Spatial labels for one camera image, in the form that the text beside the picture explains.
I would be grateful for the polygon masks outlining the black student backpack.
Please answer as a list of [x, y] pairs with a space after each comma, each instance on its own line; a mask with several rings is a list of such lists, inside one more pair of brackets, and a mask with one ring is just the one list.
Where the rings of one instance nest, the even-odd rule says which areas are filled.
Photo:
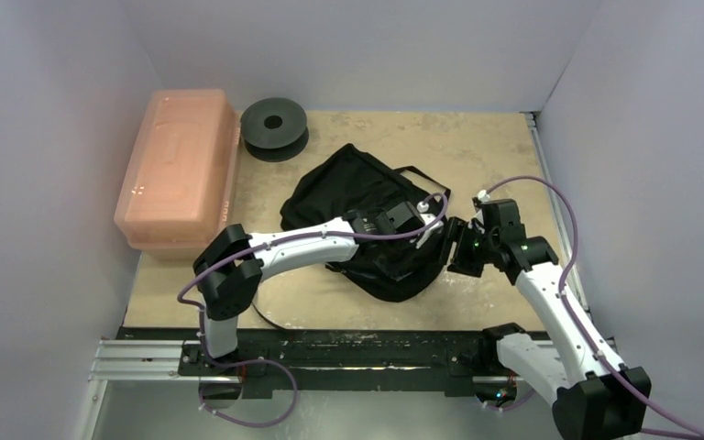
[[[451, 199], [441, 185], [430, 194], [408, 179], [423, 177], [421, 170], [406, 166], [393, 169], [370, 153], [346, 144], [323, 163], [302, 176], [280, 209], [284, 231], [316, 226], [347, 211], [390, 209], [401, 202], [427, 201], [437, 215], [440, 202]], [[376, 246], [343, 263], [325, 263], [325, 270], [346, 278], [371, 297], [386, 303], [403, 303], [425, 291], [443, 270], [440, 260], [446, 242], [443, 231], [420, 249], [408, 253], [403, 245]]]

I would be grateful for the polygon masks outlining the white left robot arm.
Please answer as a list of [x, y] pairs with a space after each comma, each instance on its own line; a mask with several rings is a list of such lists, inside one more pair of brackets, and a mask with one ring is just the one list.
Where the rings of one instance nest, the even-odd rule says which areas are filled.
[[426, 202], [404, 202], [388, 211], [351, 210], [320, 225], [279, 233], [226, 227], [192, 265], [203, 296], [202, 364], [215, 375], [234, 368], [237, 320], [263, 281], [314, 264], [347, 262], [378, 245], [403, 245], [412, 253], [443, 227], [428, 208]]

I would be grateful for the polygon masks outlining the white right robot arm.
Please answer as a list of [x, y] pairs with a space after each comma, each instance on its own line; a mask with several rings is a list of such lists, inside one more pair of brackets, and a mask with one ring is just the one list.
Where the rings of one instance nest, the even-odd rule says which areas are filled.
[[548, 241], [528, 236], [517, 203], [473, 199], [476, 214], [457, 228], [448, 270], [479, 276], [492, 266], [532, 306], [552, 346], [545, 348], [518, 324], [483, 330], [474, 356], [491, 373], [519, 374], [551, 407], [565, 439], [617, 439], [638, 434], [652, 383], [605, 342], [576, 295], [560, 282], [563, 267]]

